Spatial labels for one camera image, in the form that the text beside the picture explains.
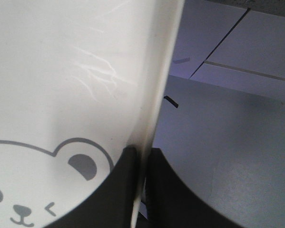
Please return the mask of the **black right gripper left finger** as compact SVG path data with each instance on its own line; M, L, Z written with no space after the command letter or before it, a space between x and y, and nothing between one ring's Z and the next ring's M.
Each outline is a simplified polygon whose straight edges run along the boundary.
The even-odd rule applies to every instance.
M79 206L49 228L129 228L137 190L137 150L123 149L112 172Z

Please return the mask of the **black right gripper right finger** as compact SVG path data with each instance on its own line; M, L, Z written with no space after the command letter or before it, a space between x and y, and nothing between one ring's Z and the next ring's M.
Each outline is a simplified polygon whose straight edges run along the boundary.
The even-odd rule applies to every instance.
M147 218L155 228L237 228L194 194L177 176L159 148L146 171Z

